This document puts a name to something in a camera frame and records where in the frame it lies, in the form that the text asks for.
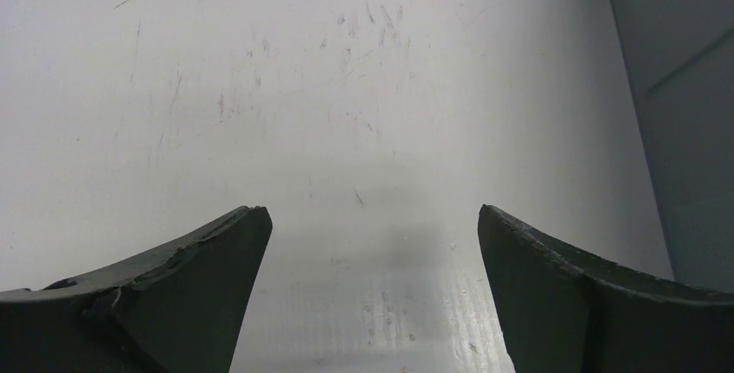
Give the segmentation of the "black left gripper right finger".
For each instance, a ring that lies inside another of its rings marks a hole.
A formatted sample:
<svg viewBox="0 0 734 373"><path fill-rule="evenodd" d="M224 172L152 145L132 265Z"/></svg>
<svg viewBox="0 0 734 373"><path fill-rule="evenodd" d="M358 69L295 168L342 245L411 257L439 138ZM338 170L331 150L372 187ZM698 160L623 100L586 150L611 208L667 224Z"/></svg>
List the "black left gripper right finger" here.
<svg viewBox="0 0 734 373"><path fill-rule="evenodd" d="M732 371L730 293L620 266L492 205L478 238L516 371Z"/></svg>

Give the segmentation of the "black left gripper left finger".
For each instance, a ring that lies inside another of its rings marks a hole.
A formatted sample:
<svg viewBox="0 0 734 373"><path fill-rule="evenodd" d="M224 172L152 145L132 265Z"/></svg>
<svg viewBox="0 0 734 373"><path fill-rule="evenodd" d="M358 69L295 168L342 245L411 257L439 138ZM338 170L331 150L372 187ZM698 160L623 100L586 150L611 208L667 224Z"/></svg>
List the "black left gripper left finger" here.
<svg viewBox="0 0 734 373"><path fill-rule="evenodd" d="M1 294L4 372L226 372L273 223L240 207L109 266Z"/></svg>

